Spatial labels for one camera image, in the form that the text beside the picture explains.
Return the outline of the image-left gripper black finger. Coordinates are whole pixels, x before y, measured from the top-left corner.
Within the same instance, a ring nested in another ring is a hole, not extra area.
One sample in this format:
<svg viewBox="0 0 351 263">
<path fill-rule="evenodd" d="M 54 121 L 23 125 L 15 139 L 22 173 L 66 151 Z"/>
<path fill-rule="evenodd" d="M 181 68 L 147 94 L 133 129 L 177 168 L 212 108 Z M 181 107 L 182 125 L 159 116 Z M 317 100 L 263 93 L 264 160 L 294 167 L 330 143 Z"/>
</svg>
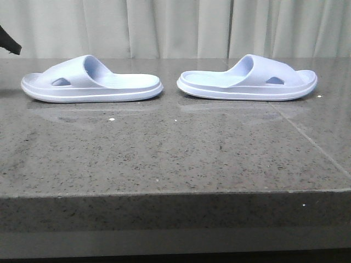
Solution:
<svg viewBox="0 0 351 263">
<path fill-rule="evenodd" d="M 16 55 L 21 53 L 21 45 L 13 40 L 2 26 L 0 26 L 0 46 Z"/>
</svg>

